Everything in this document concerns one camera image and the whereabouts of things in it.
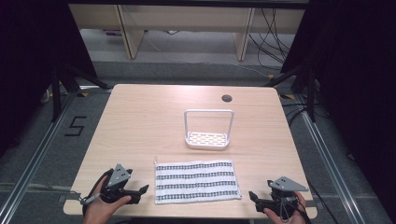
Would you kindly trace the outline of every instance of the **black stripe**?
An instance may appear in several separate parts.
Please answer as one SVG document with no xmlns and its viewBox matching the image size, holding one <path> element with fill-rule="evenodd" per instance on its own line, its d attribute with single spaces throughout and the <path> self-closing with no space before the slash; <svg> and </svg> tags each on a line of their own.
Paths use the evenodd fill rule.
<svg viewBox="0 0 396 224">
<path fill-rule="evenodd" d="M 215 172 L 215 173 L 207 173 L 207 174 L 193 174 L 193 175 L 157 175 L 157 180 L 165 180 L 165 179 L 194 179 L 200 177 L 212 177 L 219 175 L 234 175 L 233 172 Z"/>
<path fill-rule="evenodd" d="M 223 195 L 239 195 L 237 190 L 224 190 L 209 193 L 190 193 L 190 194 L 166 194 L 157 196 L 157 201 L 162 200 L 178 200 L 178 199 L 195 199 L 195 198 L 213 198 Z"/>
<path fill-rule="evenodd" d="M 190 165 L 164 165 L 164 166 L 157 166 L 157 170 L 193 170 L 193 169 L 205 169 L 205 168 L 212 168 L 212 167 L 219 167 L 219 166 L 226 166 L 231 167 L 233 164 L 231 162 L 216 162 L 216 163 L 209 163 L 209 164 L 190 164 Z"/>
<path fill-rule="evenodd" d="M 159 185 L 157 189 L 198 189 L 198 188 L 212 188 L 217 186 L 235 186 L 235 181 L 218 181 L 210 183 L 193 183 L 193 184 L 174 184 L 174 185 Z"/>
</svg>

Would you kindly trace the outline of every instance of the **human hand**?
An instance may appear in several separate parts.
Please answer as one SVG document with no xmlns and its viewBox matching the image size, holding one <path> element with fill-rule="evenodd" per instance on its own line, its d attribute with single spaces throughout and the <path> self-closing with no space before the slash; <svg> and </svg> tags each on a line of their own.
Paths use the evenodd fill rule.
<svg viewBox="0 0 396 224">
<path fill-rule="evenodd" d="M 92 195 L 100 193 L 103 183 L 108 178 L 102 178 Z M 85 213 L 84 224 L 105 224 L 117 209 L 131 201 L 131 196 L 124 196 L 114 203 L 105 203 L 100 197 L 88 205 Z"/>
<path fill-rule="evenodd" d="M 304 208 L 306 207 L 306 201 L 301 195 L 300 192 L 295 191 L 294 194 L 296 195 L 298 201 L 300 202 L 298 205 L 298 209 L 301 211 L 304 211 Z M 298 212 L 294 211 L 293 215 L 289 218 L 287 222 L 283 222 L 279 216 L 276 215 L 274 211 L 272 211 L 269 208 L 264 208 L 264 213 L 267 215 L 275 224 L 284 224 L 284 223 L 289 223 L 289 224 L 305 224 L 304 217 Z"/>
</svg>

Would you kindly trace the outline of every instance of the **white towel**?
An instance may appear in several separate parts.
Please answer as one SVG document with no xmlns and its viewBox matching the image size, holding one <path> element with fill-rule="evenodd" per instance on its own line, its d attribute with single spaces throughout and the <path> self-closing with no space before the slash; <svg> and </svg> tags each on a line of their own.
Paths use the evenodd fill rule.
<svg viewBox="0 0 396 224">
<path fill-rule="evenodd" d="M 157 163 L 155 203 L 198 203 L 241 199 L 233 162 Z"/>
</svg>

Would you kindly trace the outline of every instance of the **finger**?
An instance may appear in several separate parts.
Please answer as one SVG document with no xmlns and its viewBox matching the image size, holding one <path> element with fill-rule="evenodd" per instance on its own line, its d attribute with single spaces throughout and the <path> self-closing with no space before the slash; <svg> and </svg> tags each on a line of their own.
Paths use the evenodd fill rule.
<svg viewBox="0 0 396 224">
<path fill-rule="evenodd" d="M 125 205 L 126 203 L 128 203 L 131 200 L 132 200 L 131 196 L 129 196 L 129 195 L 123 196 L 118 201 L 114 202 L 113 205 L 115 206 L 116 209 L 118 209 L 118 208 L 122 207 L 123 205 Z"/>
<path fill-rule="evenodd" d="M 276 213 L 274 211 L 272 211 L 269 208 L 264 208 L 264 213 L 265 215 L 267 215 L 275 224 L 279 224 L 282 223 L 280 221 L 279 216 L 276 215 Z"/>
<path fill-rule="evenodd" d="M 101 189 L 102 189 L 102 186 L 103 186 L 104 182 L 105 182 L 107 179 L 108 179 L 108 175 L 104 176 L 104 177 L 100 180 L 99 184 L 96 186 L 96 189 L 93 191 L 93 194 L 100 193 L 100 191 L 101 191 Z"/>
<path fill-rule="evenodd" d="M 306 207 L 306 200 L 303 197 L 303 195 L 298 191 L 295 191 L 294 194 L 296 195 L 296 197 L 297 197 L 298 201 L 301 203 L 301 205 L 303 207 Z"/>
</svg>

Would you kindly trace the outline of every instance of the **floor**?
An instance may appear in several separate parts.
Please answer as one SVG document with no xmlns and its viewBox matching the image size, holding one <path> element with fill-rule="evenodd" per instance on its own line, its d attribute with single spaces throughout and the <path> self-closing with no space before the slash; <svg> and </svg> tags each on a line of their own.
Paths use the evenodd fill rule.
<svg viewBox="0 0 396 224">
<path fill-rule="evenodd" d="M 186 66 L 186 64 L 190 66 L 226 64 L 235 70 L 248 70 L 269 80 L 269 76 L 272 75 L 271 71 L 274 71 L 274 74 L 279 73 L 280 61 L 283 60 L 280 51 L 271 47 L 266 48 L 276 56 L 276 59 L 262 52 L 258 54 L 258 48 L 252 41 L 254 39 L 259 45 L 262 43 L 262 38 L 258 34 L 252 34 L 252 39 L 248 41 L 246 58 L 244 61 L 238 62 L 233 45 L 233 36 L 227 33 L 176 32 L 170 35 L 166 31 L 148 31 L 145 33 L 136 58 L 130 60 L 127 58 L 120 36 L 106 35 L 102 30 L 81 30 L 80 32 L 96 66 L 106 66 L 108 63 L 133 63 L 136 65 L 141 63 L 163 63 L 164 66 L 156 66 L 159 69 L 167 69 L 167 64 L 175 63 L 179 63 L 182 66 Z M 290 46 L 293 40 L 293 35 L 279 35 L 278 37 L 285 46 Z M 271 36 L 268 37 L 267 41 L 271 46 L 277 48 L 277 42 Z M 260 70 L 263 66 L 265 66 L 265 72 Z M 114 70 L 114 73 L 120 74 L 122 71 Z M 282 103 L 292 102 L 295 104 L 304 101 L 303 95 L 296 96 L 290 92 L 290 82 L 280 84 L 278 90 L 281 93 Z M 91 107 L 103 108 L 107 97 L 108 94 L 92 94 L 90 103 L 81 103 L 83 99 L 77 97 L 71 104 L 71 108 L 68 109 L 68 113 L 73 114 L 83 106 L 87 106 L 87 104 L 87 113 L 91 113 Z M 44 140 L 40 137 L 30 136 L 33 134 L 35 136 L 46 136 L 50 129 L 61 134 L 68 132 L 67 125 L 69 122 L 65 121 L 60 124 L 60 127 L 53 127 L 48 123 L 51 116 L 50 109 L 51 102 L 38 108 L 36 111 L 37 119 L 32 120 L 31 129 L 27 130 L 25 135 L 22 136 L 22 139 L 25 140 L 21 141 L 21 144 L 15 150 L 9 150 L 1 158 L 1 203 L 5 203 L 9 199 L 8 195 L 12 192 L 14 186 L 18 186 L 19 182 L 24 181 L 20 177 L 23 176 L 23 172 L 26 172 L 25 168 L 31 165 L 29 162 L 35 156 L 35 149 L 40 147 L 42 140 Z M 286 115 L 296 111 L 296 107 L 286 106 L 284 109 Z M 316 108 L 316 112 L 319 120 L 317 123 L 313 124 L 310 122 L 309 117 L 302 113 L 290 128 L 296 146 L 302 146 L 298 147 L 298 150 L 306 175 L 314 176 L 312 179 L 315 180 L 314 186 L 318 191 L 318 193 L 315 193 L 314 199 L 317 202 L 319 215 L 318 218 L 313 219 L 313 222 L 334 223 L 329 212 L 325 209 L 326 205 L 320 200 L 321 198 L 332 208 L 340 223 L 391 223 L 359 168 L 353 163 L 353 160 L 346 156 L 347 148 L 342 142 L 342 137 L 338 135 L 336 128 L 333 127 L 331 120 L 326 118 L 328 117 L 326 110 L 319 107 Z M 97 115 L 93 116 L 94 118 L 92 118 L 90 124 L 87 124 L 86 130 L 91 134 L 88 134 L 88 138 L 92 136 L 95 122 L 99 120 L 101 114 L 100 111 L 92 111 L 92 113 L 97 113 Z M 319 136 L 319 140 L 313 140 L 314 136 Z M 18 202 L 19 207 L 16 211 L 11 212 L 13 217 L 9 221 L 10 223 L 81 222 L 81 217 L 69 217 L 61 214 L 63 201 L 59 196 L 60 192 L 70 190 L 71 186 L 70 182 L 62 180 L 62 176 L 73 175 L 79 166 L 67 169 L 61 168 L 68 167 L 67 163 L 69 161 L 79 163 L 82 160 L 85 152 L 74 151 L 71 148 L 74 145 L 89 144 L 89 139 L 80 137 L 75 142 L 70 143 L 70 146 L 65 146 L 65 142 L 60 144 L 56 140 L 51 141 L 53 142 L 49 142 L 49 144 L 52 147 L 42 159 L 42 163 L 39 162 L 36 170 L 32 171 L 36 172 L 35 175 L 32 179 L 26 181 L 28 182 L 28 190 L 21 201 Z M 61 150 L 72 150 L 72 152 L 67 154 L 68 158 L 60 158 L 63 155 Z M 337 175 L 331 174 L 331 172 L 338 173 L 344 178 L 340 179 Z M 114 219 L 112 223 L 120 220 L 125 220 L 125 218 Z M 264 220 L 255 220 L 255 223 L 263 222 Z"/>
</svg>

